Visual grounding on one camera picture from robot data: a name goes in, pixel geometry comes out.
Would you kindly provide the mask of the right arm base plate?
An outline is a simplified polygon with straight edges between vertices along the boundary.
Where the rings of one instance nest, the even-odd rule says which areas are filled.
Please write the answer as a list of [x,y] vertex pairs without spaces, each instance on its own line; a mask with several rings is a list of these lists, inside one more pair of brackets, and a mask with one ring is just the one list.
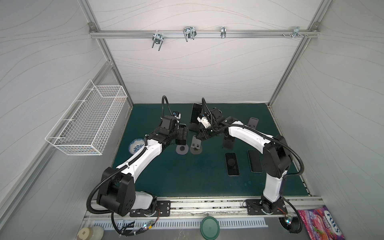
[[266,199],[245,200],[248,215],[286,215],[288,213],[285,202],[279,198],[272,203]]

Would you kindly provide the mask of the cracked phone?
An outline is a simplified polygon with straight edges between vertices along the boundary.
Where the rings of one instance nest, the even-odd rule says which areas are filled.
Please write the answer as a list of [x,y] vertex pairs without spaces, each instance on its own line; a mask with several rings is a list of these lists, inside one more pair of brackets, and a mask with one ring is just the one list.
[[239,165],[235,153],[225,153],[227,173],[229,176],[239,176]]

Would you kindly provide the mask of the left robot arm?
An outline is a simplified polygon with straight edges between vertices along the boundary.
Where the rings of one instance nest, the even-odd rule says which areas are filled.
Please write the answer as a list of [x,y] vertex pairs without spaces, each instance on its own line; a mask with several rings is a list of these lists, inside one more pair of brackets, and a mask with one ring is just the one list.
[[181,124],[180,119],[181,113],[177,111],[162,114],[159,126],[144,137],[144,145],[135,154],[117,168],[104,170],[101,182],[87,198],[88,212],[96,215],[114,213],[124,217],[134,211],[143,211],[147,215],[156,211],[156,196],[136,191],[135,183],[151,161],[169,145],[186,145],[188,128]]

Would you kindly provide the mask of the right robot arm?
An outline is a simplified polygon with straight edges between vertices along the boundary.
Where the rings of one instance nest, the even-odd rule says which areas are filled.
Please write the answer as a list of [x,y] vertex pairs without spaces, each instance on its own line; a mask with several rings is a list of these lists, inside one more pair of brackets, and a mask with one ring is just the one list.
[[304,173],[305,166],[299,155],[287,145],[283,136],[267,135],[236,118],[226,118],[219,109],[210,110],[204,98],[202,98],[202,112],[197,120],[202,125],[196,136],[198,140],[205,141],[223,134],[231,139],[243,141],[263,155],[266,182],[258,206],[263,213],[273,214],[278,208],[278,202],[284,199],[283,181],[287,177],[300,176]]

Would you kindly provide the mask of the grey round stand front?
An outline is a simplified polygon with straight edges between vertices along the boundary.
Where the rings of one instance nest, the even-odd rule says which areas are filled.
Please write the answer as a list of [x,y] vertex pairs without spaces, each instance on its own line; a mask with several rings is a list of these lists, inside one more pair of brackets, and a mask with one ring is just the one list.
[[248,121],[247,126],[255,130],[257,128],[258,123],[259,119],[251,117]]

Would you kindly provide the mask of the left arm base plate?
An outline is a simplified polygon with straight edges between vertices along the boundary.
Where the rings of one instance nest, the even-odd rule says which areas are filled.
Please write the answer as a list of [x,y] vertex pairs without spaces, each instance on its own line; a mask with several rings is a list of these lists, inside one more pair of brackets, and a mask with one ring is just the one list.
[[153,200],[148,209],[136,209],[130,212],[130,217],[169,217],[171,211],[170,201]]

